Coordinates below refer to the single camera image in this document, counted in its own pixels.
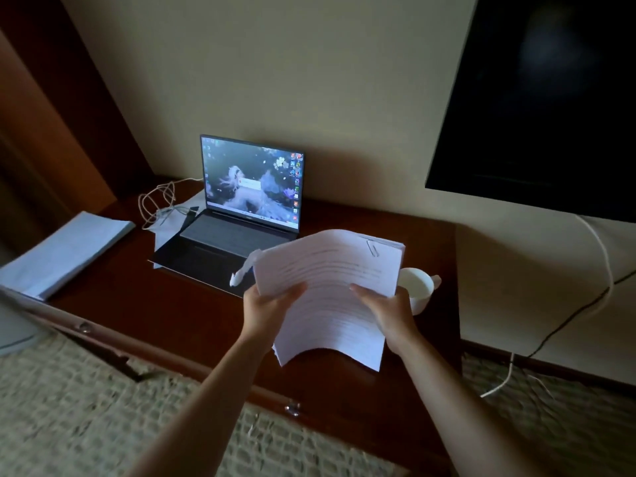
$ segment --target television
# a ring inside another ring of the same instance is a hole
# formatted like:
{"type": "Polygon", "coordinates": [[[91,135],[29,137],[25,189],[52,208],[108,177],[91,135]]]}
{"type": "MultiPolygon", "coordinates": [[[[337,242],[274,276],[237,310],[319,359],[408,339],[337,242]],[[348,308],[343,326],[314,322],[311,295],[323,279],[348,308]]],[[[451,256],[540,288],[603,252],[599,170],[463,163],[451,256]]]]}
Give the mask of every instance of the television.
{"type": "Polygon", "coordinates": [[[636,222],[626,0],[478,0],[426,187],[636,222]]]}

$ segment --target patterned carpet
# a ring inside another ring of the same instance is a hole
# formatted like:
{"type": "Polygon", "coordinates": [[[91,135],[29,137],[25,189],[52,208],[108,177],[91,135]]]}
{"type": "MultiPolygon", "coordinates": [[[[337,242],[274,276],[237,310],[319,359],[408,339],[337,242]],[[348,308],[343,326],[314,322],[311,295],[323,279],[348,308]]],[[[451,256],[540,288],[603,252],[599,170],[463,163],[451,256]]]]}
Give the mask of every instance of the patterned carpet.
{"type": "MultiPolygon", "coordinates": [[[[501,382],[506,371],[486,360],[464,359],[465,377],[479,393],[501,382]]],[[[121,475],[197,386],[167,374],[134,384],[60,335],[2,357],[0,476],[121,475]]],[[[635,401],[518,369],[510,384],[487,400],[566,474],[636,475],[635,401]]],[[[404,473],[247,404],[218,475],[404,473]]]]}

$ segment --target laptop screen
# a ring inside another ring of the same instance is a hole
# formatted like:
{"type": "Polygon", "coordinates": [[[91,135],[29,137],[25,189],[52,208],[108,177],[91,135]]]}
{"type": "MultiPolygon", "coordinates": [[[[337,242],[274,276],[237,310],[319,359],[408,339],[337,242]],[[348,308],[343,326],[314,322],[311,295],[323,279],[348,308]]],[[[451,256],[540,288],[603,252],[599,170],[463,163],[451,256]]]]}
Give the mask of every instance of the laptop screen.
{"type": "Polygon", "coordinates": [[[201,136],[205,194],[220,208],[298,231],[305,157],[271,147],[201,136]]]}

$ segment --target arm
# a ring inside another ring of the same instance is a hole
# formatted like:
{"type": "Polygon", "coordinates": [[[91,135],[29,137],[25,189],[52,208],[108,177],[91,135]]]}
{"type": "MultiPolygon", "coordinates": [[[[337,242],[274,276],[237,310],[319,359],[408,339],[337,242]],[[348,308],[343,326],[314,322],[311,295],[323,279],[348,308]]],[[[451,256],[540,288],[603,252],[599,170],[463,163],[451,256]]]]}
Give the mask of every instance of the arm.
{"type": "Polygon", "coordinates": [[[356,285],[351,289],[376,316],[391,351],[402,358],[460,476],[552,475],[514,429],[481,401],[422,337],[404,288],[398,287],[393,297],[356,285]]]}
{"type": "Polygon", "coordinates": [[[245,292],[240,337],[128,477],[214,475],[261,360],[305,289],[300,284],[277,298],[260,296],[256,285],[245,292]]]}

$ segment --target paper sheet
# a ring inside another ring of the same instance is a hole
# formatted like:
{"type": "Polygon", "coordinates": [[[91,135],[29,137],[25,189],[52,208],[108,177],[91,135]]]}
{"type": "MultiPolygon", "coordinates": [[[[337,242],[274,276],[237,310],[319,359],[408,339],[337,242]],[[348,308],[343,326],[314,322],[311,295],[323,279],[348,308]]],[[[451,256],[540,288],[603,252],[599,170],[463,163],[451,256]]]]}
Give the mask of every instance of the paper sheet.
{"type": "Polygon", "coordinates": [[[36,247],[0,268],[0,285],[46,299],[134,226],[130,221],[80,212],[36,247]]]}
{"type": "MultiPolygon", "coordinates": [[[[198,192],[184,203],[179,204],[179,206],[186,208],[198,206],[196,213],[199,214],[203,211],[203,209],[205,209],[205,193],[203,191],[198,192]]],[[[172,210],[167,216],[158,219],[152,226],[148,228],[149,231],[155,233],[155,251],[166,244],[176,233],[181,230],[181,226],[183,226],[183,221],[185,220],[185,214],[181,214],[177,210],[172,210]]],[[[161,266],[159,266],[159,264],[153,263],[153,267],[154,269],[157,269],[161,266]]]]}
{"type": "Polygon", "coordinates": [[[338,350],[380,369],[384,335],[351,283],[392,296],[404,246],[393,241],[330,230],[263,251],[254,265],[261,294],[279,294],[306,281],[274,342],[281,365],[313,348],[338,350]]]}

